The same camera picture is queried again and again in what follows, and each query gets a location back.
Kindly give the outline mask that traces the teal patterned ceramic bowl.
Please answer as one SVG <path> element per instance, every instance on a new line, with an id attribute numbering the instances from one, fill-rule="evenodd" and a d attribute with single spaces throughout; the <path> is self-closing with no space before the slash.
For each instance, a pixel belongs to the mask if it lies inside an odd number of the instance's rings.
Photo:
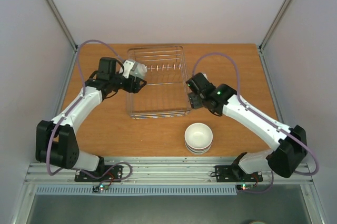
<path id="1" fill-rule="evenodd" d="M 137 62 L 135 69 L 131 70 L 129 77 L 134 76 L 134 77 L 139 77 L 140 79 L 145 80 L 146 73 L 147 73 L 147 67 L 144 64 Z"/>

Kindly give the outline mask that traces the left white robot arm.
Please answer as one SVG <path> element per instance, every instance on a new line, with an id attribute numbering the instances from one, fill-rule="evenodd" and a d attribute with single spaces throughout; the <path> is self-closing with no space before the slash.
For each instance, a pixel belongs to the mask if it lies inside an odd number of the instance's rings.
<path id="1" fill-rule="evenodd" d="M 36 160 L 48 168 L 86 170 L 94 181 L 102 180 L 105 166 L 99 156 L 80 150 L 76 133 L 92 110 L 119 90 L 138 93 L 146 85 L 146 74 L 147 67 L 132 59 L 102 57 L 76 98 L 59 115 L 37 125 Z"/>

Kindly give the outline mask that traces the white and orange bowl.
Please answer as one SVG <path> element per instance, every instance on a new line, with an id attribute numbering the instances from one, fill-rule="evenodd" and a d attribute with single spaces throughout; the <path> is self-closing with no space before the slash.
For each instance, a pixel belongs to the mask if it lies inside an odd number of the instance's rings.
<path id="1" fill-rule="evenodd" d="M 185 143 L 196 150 L 208 148 L 213 142 L 213 132 L 203 123 L 194 123 L 187 127 L 184 134 Z"/>

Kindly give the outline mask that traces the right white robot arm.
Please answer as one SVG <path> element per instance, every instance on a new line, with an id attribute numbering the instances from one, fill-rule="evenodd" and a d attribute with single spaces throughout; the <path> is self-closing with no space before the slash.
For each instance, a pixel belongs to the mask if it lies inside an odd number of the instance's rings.
<path id="1" fill-rule="evenodd" d="M 273 171 L 289 178 L 307 155 L 306 132 L 296 125 L 291 128 L 266 114 L 256 111 L 232 87 L 215 87 L 207 77 L 198 73 L 186 81 L 192 108 L 206 108 L 216 116 L 228 116 L 259 136 L 269 147 L 256 153 L 241 153 L 231 164 L 232 174 L 238 181 L 258 171 Z"/>

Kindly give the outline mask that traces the chrome wire dish rack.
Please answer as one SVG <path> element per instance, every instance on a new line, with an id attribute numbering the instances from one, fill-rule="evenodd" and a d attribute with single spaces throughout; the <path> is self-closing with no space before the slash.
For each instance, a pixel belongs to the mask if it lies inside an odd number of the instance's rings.
<path id="1" fill-rule="evenodd" d="M 191 111 L 187 96 L 188 72 L 180 45 L 130 48 L 128 57 L 147 67 L 145 87 L 126 96 L 133 119 L 185 116 Z"/>

